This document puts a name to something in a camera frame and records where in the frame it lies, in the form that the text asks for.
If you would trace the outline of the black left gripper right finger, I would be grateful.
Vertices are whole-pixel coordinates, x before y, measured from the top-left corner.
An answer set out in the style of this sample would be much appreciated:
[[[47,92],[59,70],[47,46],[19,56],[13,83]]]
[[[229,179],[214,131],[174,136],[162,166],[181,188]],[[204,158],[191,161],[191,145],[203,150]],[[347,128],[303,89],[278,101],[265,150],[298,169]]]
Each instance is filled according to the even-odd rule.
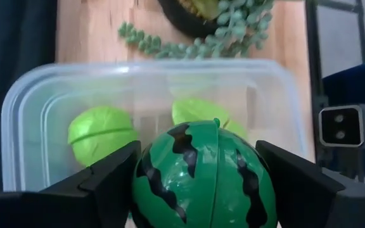
[[[315,163],[267,141],[256,150],[269,167],[282,228],[325,228],[337,192],[345,186]]]

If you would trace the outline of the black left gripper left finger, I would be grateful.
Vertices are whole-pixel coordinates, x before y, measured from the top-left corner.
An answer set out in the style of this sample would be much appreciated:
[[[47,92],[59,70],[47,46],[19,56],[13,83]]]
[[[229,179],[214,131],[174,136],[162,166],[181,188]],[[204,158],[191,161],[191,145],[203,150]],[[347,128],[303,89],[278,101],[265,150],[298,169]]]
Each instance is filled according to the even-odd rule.
[[[131,204],[131,179],[141,152],[133,141],[91,166],[41,191],[45,228],[123,228]]]

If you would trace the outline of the light green round toy fruit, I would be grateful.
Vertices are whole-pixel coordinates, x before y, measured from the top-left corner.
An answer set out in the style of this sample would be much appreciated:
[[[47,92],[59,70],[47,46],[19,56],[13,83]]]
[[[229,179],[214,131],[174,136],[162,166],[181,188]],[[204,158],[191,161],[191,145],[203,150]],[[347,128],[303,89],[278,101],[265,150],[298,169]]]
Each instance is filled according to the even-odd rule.
[[[68,127],[68,143],[75,159],[85,167],[137,139],[130,114],[112,106],[86,110]]]

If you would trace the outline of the striped green toy watermelon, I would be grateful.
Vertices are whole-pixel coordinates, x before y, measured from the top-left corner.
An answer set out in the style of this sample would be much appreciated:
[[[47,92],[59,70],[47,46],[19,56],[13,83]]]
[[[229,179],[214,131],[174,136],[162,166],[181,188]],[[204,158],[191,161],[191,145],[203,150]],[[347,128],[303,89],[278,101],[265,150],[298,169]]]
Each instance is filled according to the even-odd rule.
[[[277,228],[269,167],[219,119],[184,122],[141,153],[132,179],[137,228]]]

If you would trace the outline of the clear plastic tupperware container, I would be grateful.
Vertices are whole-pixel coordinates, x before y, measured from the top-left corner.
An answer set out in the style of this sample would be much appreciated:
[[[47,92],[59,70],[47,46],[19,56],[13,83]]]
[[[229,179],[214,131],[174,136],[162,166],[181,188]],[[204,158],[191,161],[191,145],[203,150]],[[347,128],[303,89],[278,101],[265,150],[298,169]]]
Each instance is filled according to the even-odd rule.
[[[147,145],[172,126],[174,100],[206,99],[229,111],[250,143],[265,140],[310,155],[293,75],[271,60],[45,65],[22,79],[30,85],[1,139],[5,191],[39,191],[78,172],[68,126],[95,106],[129,112]]]

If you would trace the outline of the light green toy starfruit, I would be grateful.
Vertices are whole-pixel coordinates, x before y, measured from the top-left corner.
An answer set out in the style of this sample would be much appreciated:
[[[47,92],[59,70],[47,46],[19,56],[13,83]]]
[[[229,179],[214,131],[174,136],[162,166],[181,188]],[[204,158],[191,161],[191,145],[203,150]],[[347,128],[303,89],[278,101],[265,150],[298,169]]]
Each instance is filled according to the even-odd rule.
[[[177,99],[172,104],[174,125],[214,118],[220,120],[220,128],[229,130],[243,139],[248,138],[248,132],[244,126],[234,120],[232,114],[220,105],[198,98]]]

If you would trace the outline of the succulent plant in dark pot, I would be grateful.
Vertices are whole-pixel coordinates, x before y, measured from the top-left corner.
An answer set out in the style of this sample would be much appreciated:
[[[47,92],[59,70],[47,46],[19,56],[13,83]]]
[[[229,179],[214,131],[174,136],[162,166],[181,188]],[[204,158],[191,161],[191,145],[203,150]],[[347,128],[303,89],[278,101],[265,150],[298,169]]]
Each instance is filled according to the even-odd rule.
[[[156,59],[202,60],[249,55],[269,37],[274,0],[157,0],[168,21],[192,44],[163,42],[123,22],[118,35],[128,46]]]

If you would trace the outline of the black aluminium table frame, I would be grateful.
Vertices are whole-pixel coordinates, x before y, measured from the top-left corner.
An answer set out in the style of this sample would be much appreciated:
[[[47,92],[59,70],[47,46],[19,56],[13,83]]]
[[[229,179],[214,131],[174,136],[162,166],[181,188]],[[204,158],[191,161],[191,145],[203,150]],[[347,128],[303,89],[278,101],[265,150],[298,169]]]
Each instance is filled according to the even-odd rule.
[[[318,113],[321,111],[321,109],[328,105],[328,99],[324,95],[322,83],[317,7],[324,6],[334,10],[345,11],[357,15],[359,41],[361,47],[360,54],[362,62],[365,63],[364,7],[362,0],[355,0],[354,4],[341,3],[337,0],[305,0],[304,5],[311,80],[312,126],[315,140],[315,159],[318,165],[325,167],[333,159],[333,153],[331,149],[323,147],[319,142]]]

